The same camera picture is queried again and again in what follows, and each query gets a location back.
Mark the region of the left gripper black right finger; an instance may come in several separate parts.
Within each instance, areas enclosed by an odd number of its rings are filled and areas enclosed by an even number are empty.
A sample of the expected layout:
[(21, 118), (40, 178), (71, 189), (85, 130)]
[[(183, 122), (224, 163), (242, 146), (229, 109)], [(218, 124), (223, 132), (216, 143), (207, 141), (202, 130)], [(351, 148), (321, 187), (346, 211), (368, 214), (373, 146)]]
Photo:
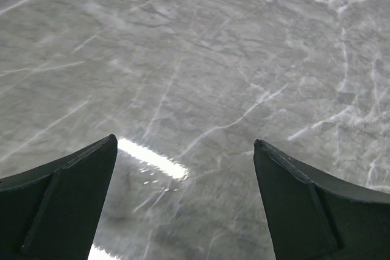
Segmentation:
[(389, 259), (389, 194), (260, 139), (253, 161), (276, 259)]

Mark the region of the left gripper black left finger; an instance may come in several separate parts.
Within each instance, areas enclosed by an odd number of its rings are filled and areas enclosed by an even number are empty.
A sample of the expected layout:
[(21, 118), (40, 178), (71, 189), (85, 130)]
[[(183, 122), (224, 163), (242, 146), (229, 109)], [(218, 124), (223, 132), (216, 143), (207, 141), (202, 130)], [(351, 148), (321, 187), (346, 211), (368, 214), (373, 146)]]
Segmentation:
[(87, 259), (112, 178), (118, 141), (1, 179), (1, 259)]

